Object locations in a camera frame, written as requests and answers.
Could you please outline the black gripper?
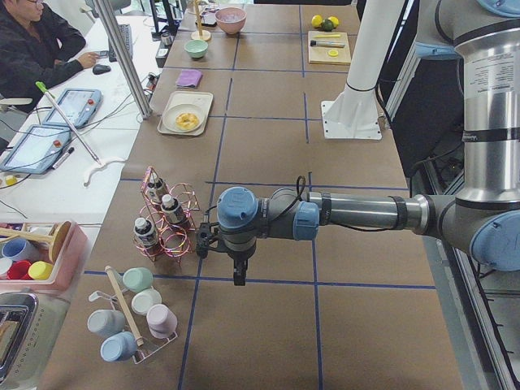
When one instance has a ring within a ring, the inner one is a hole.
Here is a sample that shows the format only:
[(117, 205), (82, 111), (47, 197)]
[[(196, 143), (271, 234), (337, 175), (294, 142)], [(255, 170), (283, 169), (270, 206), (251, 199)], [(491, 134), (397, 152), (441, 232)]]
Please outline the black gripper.
[(227, 235), (223, 238), (229, 256), (234, 260), (233, 283), (235, 286), (245, 286), (248, 261), (256, 251), (256, 237)]

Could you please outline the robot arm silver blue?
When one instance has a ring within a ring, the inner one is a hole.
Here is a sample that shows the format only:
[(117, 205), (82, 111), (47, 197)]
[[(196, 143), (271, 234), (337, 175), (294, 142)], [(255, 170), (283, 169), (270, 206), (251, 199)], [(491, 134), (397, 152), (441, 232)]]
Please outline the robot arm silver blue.
[(424, 1), (415, 41), (424, 59), (464, 63), (464, 185), (455, 195), (360, 197), (281, 188), (258, 198), (222, 192), (217, 222), (197, 253), (225, 253), (245, 283), (258, 238), (310, 241), (334, 224), (370, 232), (408, 229), (447, 241), (499, 271), (519, 268), (519, 4)]

